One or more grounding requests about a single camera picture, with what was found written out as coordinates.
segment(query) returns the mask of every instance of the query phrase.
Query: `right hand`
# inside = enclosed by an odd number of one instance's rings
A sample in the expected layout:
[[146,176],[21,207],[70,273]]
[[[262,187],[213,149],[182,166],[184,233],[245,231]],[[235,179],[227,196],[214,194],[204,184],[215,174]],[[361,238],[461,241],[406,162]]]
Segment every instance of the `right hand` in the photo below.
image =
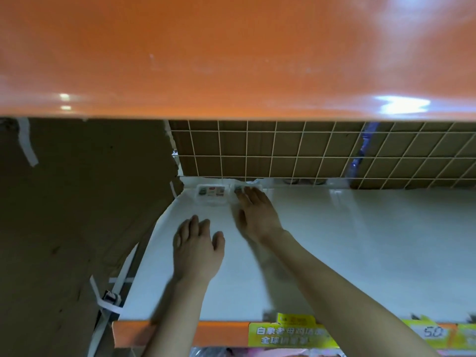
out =
[[262,243],[267,238],[282,232],[276,210],[265,193],[257,188],[245,187],[245,193],[236,191],[241,204],[239,227],[255,242]]

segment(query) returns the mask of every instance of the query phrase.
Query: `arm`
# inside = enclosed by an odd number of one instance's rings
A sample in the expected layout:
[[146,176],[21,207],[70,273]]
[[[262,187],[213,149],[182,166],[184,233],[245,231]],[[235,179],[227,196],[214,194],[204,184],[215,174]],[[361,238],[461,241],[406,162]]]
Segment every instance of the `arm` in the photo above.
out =
[[144,357],[188,356],[208,284],[225,253],[225,239],[210,239],[210,221],[186,220],[174,237],[174,290],[170,305],[144,351]]
[[286,266],[315,316],[348,356],[439,355],[384,306],[304,249],[282,228],[263,192],[246,188],[245,193],[238,192],[241,228]]

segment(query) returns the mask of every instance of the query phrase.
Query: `finger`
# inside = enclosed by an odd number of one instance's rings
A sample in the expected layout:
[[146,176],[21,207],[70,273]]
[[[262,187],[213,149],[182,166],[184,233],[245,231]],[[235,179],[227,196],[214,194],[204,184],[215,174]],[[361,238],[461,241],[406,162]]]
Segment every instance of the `finger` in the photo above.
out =
[[190,220],[190,238],[199,236],[199,217],[194,215]]
[[249,186],[246,186],[245,193],[253,204],[258,204],[260,202],[258,196],[255,193],[255,188],[250,188]]
[[182,238],[180,238],[180,234],[177,233],[174,235],[174,240],[173,240],[174,249],[179,249],[181,245],[182,245]]
[[210,219],[205,219],[200,222],[199,235],[210,238]]
[[251,202],[249,201],[248,197],[241,191],[241,189],[238,189],[235,193],[238,197],[239,203],[241,204],[241,208],[247,209],[249,206],[251,206]]
[[255,190],[255,193],[258,196],[259,200],[261,200],[263,203],[271,205],[270,199],[268,198],[268,196],[264,192],[262,192],[258,188],[254,188],[254,190]]
[[247,222],[245,211],[243,209],[240,209],[240,211],[238,212],[238,227],[240,227],[240,229],[246,230],[246,226]]
[[185,222],[182,223],[180,228],[180,238],[182,238],[182,244],[188,240],[190,236],[190,219],[187,219]]
[[225,237],[223,236],[223,232],[213,234],[212,244],[213,249],[216,252],[221,253],[222,255],[225,254]]

